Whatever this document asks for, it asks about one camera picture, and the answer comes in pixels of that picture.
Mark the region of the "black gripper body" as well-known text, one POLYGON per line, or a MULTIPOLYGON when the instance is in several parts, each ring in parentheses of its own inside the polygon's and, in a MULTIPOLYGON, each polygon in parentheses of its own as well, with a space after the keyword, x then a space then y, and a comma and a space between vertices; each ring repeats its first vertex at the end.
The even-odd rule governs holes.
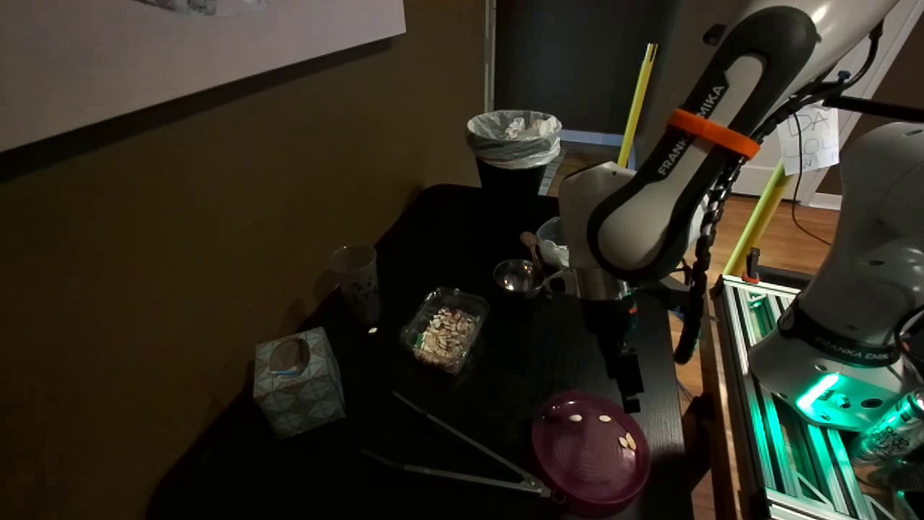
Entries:
POLYGON ((644 378, 638 353, 629 346, 629 331, 638 324, 632 288, 602 269, 582 269, 582 310, 602 346, 606 376, 618 383, 621 406, 638 412, 644 378))

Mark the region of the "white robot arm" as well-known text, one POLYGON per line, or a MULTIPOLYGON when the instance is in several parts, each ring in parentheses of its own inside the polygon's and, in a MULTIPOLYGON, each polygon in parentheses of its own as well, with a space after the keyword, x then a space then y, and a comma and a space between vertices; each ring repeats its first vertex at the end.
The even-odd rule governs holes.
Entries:
MULTIPOLYGON (((803 107, 849 87, 836 64, 872 44, 899 0, 752 0, 642 167, 567 220, 573 250, 653 285, 694 255, 710 262, 723 191, 803 107)), ((924 310, 924 175, 917 125, 868 133, 846 170, 824 269, 748 359, 814 424, 865 431, 905 393, 899 328, 924 310)))

